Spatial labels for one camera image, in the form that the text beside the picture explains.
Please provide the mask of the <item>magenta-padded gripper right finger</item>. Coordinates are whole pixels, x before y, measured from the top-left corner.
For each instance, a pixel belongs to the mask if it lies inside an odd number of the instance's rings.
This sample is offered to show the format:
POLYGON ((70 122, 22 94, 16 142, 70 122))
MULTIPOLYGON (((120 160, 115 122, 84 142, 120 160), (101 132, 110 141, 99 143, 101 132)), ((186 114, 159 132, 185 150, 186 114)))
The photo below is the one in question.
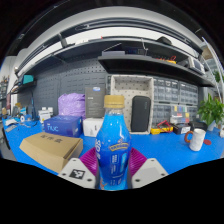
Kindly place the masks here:
POLYGON ((141 188, 167 175, 167 171, 156 158, 147 159, 137 149, 131 149, 128 161, 129 189, 141 188))

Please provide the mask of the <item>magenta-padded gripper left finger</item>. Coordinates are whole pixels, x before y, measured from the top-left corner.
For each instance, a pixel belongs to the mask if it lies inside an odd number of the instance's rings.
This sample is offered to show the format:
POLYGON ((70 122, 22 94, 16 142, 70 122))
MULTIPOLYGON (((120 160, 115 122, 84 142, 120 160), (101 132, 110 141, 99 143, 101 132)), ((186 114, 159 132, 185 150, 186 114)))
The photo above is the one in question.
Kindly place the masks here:
POLYGON ((80 158, 72 158, 58 176, 78 186, 96 189, 99 186, 96 149, 91 148, 80 158))

